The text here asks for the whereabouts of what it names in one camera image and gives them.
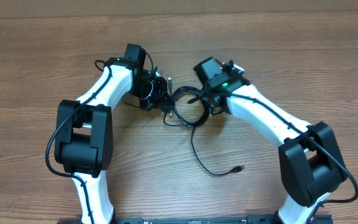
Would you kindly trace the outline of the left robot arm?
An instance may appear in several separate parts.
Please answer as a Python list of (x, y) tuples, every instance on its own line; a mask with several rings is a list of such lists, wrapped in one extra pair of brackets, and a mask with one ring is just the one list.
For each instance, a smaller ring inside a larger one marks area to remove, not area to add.
[(144, 67), (148, 58), (141, 46), (128, 44), (123, 57), (101, 62), (101, 77), (84, 95), (57, 108), (56, 130), (45, 152), (63, 166), (63, 172), (52, 173), (74, 182), (82, 209), (78, 223), (116, 221), (106, 171), (113, 154), (112, 112), (123, 96), (137, 97), (144, 111), (163, 111), (170, 104), (166, 79), (156, 66)]

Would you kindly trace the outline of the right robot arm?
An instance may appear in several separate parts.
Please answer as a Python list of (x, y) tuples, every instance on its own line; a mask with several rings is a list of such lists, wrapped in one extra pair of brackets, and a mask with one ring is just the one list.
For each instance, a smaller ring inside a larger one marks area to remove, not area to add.
[(322, 223), (319, 208), (348, 178), (333, 130), (287, 113), (244, 78), (233, 61), (209, 57), (194, 66), (203, 87), (199, 98), (248, 122), (278, 149), (287, 198), (272, 223)]

